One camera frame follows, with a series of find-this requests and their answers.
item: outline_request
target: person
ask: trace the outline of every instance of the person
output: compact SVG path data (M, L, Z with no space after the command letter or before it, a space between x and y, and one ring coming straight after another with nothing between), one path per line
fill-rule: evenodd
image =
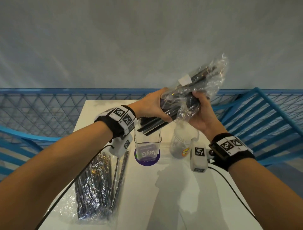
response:
M160 108L163 88L129 104L136 117L160 117L171 122ZM200 100L200 111L190 124L212 141L227 133L209 100ZM97 121L64 137L17 168L0 183L0 229L34 229L54 198L113 138L113 131ZM303 229L303 200L253 158L227 168L263 229Z

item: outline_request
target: table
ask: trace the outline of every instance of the table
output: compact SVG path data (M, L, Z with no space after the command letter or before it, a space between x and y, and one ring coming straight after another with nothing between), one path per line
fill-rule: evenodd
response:
M135 100L87 100L74 131L93 123L95 116L106 109L133 102ZM161 129L161 157L153 166L140 165L134 158L134 141L129 146L125 183L114 227L93 222L83 224L74 222L75 217L60 216L60 207L66 206L67 198L74 196L72 186L40 229L262 229L216 171L194 173L190 170L189 156L183 160L171 156L168 148L174 126L172 122ZM199 141L209 144L202 133ZM229 173L213 167L227 178L247 205Z

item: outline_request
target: left hand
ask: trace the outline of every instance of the left hand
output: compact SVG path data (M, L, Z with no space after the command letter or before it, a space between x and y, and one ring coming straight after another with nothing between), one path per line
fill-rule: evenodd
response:
M159 117L166 122L172 122L172 118L165 114L160 107L160 97L168 88L160 89L147 94L144 98L128 106L134 110L136 117Z

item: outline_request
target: right arm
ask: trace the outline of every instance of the right arm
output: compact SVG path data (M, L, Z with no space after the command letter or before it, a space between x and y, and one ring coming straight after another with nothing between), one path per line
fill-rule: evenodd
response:
M194 96L200 100L201 109L189 123L211 142L227 131L203 93ZM263 229L303 229L303 200L268 169L245 158L232 164L228 172Z

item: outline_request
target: wristband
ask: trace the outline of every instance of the wristband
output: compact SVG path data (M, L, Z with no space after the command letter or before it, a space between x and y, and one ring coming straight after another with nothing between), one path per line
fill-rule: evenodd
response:
M113 132L113 138L123 137L129 134L136 125L135 112L126 105L108 109L95 118L96 121L103 121Z
M215 162L213 164L225 169L226 171L228 171L228 168L232 164L242 159L255 159L252 150L247 147L239 138L230 133L218 134L214 137L209 147L216 154L214 157Z

